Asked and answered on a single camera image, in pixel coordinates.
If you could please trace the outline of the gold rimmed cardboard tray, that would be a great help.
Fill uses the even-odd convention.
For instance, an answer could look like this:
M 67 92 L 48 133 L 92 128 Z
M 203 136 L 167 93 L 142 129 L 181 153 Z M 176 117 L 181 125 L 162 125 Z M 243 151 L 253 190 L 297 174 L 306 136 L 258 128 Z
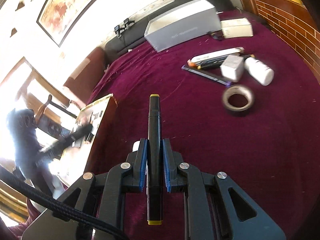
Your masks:
M 56 175 L 71 186 L 86 171 L 103 143 L 116 114 L 117 102 L 108 94 L 83 108 L 72 130 L 77 140 L 66 148 L 57 163 Z

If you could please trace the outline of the black marker orange cap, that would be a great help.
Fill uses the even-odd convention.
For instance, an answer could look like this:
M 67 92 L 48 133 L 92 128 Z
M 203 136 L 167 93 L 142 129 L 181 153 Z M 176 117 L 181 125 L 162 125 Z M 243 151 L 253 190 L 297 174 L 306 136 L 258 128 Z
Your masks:
M 163 152 L 161 107 L 158 94 L 150 95 L 148 143 L 147 221 L 149 225 L 161 225 L 163 220 Z

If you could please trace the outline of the black tape roll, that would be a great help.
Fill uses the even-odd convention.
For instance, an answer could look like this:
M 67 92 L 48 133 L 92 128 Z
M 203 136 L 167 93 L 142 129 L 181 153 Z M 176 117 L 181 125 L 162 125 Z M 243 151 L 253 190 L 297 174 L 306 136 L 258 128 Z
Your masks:
M 232 116 L 246 116 L 255 102 L 254 93 L 244 85 L 232 85 L 222 94 L 222 105 Z

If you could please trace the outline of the black marker purple cap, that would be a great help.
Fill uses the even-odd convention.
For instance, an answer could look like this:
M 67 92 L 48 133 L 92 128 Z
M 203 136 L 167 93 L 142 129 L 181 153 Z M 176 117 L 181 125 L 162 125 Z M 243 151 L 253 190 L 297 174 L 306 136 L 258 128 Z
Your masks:
M 210 79 L 212 81 L 215 81 L 219 84 L 222 84 L 226 87 L 229 87 L 232 82 L 227 80 L 226 78 L 222 77 L 222 76 L 218 76 L 218 75 L 215 75 L 215 74 L 212 74 L 212 73 L 209 73 L 207 71 L 204 71 L 204 70 L 198 70 L 198 69 L 194 69 L 194 68 L 190 68 L 186 65 L 183 65 L 181 67 L 182 70 L 185 70 L 185 71 L 188 71 L 190 73 L 193 73 L 193 74 L 196 74 L 196 75 L 199 75 L 201 77 L 205 77 L 207 79 Z

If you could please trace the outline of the square white medicine box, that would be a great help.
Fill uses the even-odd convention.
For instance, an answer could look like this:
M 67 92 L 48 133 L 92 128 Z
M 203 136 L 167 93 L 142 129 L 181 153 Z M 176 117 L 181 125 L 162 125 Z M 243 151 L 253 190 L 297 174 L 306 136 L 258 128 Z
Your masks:
M 220 66 L 223 77 L 238 82 L 244 72 L 244 58 L 238 55 L 228 55 Z

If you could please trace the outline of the black marker yellow cap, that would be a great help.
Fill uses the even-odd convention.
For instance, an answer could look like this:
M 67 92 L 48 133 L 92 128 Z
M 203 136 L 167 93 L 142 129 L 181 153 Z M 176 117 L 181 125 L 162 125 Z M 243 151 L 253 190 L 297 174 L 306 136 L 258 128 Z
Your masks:
M 254 54 L 249 54 L 249 55 L 241 55 L 240 57 L 242 57 L 244 60 L 249 58 L 249 57 L 255 57 Z M 203 65 L 199 65 L 196 68 L 198 70 L 210 70 L 210 69 L 216 69 L 219 68 L 221 66 L 221 64 L 225 61 L 225 59 L 227 59 L 227 57 L 223 57 L 222 59 L 219 59 L 217 61 L 212 61 L 210 63 L 205 63 Z

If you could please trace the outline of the long white tube box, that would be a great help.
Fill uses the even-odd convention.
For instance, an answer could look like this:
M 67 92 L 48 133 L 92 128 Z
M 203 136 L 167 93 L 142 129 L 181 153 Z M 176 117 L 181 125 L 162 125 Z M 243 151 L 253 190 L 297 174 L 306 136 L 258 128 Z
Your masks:
M 192 59 L 189 59 L 187 61 L 187 64 L 189 67 L 195 67 L 199 66 L 201 63 L 204 63 L 204 61 L 218 59 L 231 54 L 241 54 L 244 52 L 244 50 L 244 47 L 235 47 L 224 50 L 218 50 L 211 53 L 195 56 Z

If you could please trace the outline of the dark wooden chair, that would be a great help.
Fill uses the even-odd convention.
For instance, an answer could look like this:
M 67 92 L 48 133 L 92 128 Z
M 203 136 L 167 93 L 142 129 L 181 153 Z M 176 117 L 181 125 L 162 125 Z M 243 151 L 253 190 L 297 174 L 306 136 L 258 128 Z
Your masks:
M 52 102 L 51 94 L 49 94 L 48 100 L 45 103 L 42 103 L 31 93 L 27 94 L 24 99 L 27 108 L 34 111 L 36 126 L 41 131 L 55 139 L 61 139 L 71 133 L 69 129 L 62 125 L 61 114 L 68 115 L 74 120 L 77 116 L 63 106 Z

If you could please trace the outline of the maroon velvet table cloth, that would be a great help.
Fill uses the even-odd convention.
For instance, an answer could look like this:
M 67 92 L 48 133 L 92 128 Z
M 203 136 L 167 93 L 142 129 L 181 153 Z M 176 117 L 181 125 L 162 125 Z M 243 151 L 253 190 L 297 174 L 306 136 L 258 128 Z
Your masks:
M 257 21 L 254 35 L 202 36 L 160 53 L 144 42 L 114 61 L 90 100 L 113 94 L 118 107 L 86 170 L 105 173 L 148 134 L 149 97 L 161 100 L 162 134 L 201 171 L 226 172 L 282 228 L 288 239 L 319 239 L 319 83 L 305 62 Z M 274 70 L 246 116 L 222 105 L 225 87 L 182 69 L 192 57 L 243 47 Z

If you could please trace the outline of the framed horse painting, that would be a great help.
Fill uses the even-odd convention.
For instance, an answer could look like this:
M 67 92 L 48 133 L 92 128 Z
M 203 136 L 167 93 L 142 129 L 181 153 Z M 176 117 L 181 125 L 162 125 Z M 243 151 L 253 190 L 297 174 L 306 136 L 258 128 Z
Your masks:
M 61 46 L 78 19 L 96 0 L 46 0 L 37 24 Z

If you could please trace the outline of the large white pill bottle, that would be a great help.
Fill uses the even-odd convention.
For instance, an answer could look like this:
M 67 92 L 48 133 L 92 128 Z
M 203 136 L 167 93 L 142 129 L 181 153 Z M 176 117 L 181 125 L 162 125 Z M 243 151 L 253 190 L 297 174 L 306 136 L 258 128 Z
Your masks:
M 268 86 L 274 78 L 274 71 L 254 57 L 245 59 L 244 67 L 263 86 Z

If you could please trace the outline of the clamp devices on sofa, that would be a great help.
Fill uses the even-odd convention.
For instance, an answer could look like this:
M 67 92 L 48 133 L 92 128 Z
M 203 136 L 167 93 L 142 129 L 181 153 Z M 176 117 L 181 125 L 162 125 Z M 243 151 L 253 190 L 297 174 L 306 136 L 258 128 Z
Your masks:
M 134 23 L 135 23 L 134 20 L 131 20 L 131 19 L 129 19 L 129 18 L 126 18 L 126 19 L 123 21 L 123 24 L 122 24 L 122 25 L 116 25 L 116 26 L 114 27 L 114 33 L 116 34 L 117 38 L 121 38 L 122 33 L 123 33 L 125 30 L 129 29 L 129 27 L 130 27 L 131 25 L 133 25 Z

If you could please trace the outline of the small black clip device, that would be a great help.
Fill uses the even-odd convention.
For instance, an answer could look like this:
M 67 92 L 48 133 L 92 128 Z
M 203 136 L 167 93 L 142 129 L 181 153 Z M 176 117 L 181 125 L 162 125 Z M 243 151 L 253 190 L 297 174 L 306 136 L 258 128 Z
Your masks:
M 222 31 L 210 32 L 208 34 L 215 40 L 218 40 L 218 41 L 224 40 L 224 35 Z

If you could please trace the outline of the cream cardboard box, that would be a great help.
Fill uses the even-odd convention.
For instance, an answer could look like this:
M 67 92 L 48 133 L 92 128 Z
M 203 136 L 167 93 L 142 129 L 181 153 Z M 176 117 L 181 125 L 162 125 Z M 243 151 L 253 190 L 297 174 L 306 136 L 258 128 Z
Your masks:
M 224 38 L 252 37 L 252 25 L 247 18 L 237 18 L 221 21 Z

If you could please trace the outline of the large grey cardboard box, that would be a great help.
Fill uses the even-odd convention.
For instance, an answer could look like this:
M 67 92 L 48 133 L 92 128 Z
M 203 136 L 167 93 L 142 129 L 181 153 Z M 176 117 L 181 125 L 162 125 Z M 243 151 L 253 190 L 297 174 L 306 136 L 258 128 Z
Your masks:
M 150 20 L 144 38 L 160 52 L 220 30 L 216 7 L 207 0 L 193 0 Z

